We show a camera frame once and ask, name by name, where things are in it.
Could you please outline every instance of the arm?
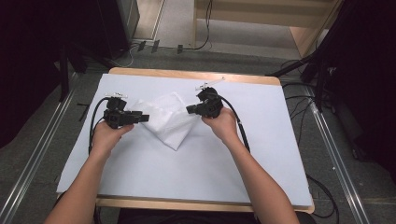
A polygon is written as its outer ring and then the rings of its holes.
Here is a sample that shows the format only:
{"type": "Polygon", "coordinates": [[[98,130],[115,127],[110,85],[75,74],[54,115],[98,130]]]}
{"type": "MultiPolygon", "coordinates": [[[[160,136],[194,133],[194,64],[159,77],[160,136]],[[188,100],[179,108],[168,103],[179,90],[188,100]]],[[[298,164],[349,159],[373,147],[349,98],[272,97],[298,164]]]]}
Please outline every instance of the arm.
{"type": "Polygon", "coordinates": [[[92,151],[69,190],[52,209],[45,223],[91,223],[96,195],[111,149],[121,136],[132,130],[128,125],[117,130],[101,122],[97,125],[92,151]]]}
{"type": "Polygon", "coordinates": [[[233,111],[223,107],[215,119],[203,118],[230,150],[233,160],[261,223],[299,223],[289,198],[275,180],[262,169],[236,133],[233,111]]]}

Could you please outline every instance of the white cloth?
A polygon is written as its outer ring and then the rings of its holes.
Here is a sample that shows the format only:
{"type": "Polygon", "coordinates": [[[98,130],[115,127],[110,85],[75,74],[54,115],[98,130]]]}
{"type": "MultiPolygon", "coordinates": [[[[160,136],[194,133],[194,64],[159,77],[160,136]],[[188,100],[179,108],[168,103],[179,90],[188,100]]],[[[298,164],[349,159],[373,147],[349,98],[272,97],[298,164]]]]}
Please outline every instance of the white cloth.
{"type": "Polygon", "coordinates": [[[186,105],[175,92],[151,102],[139,100],[132,110],[148,114],[149,121],[142,124],[173,150],[178,149],[199,119],[199,116],[187,113],[186,105]]]}

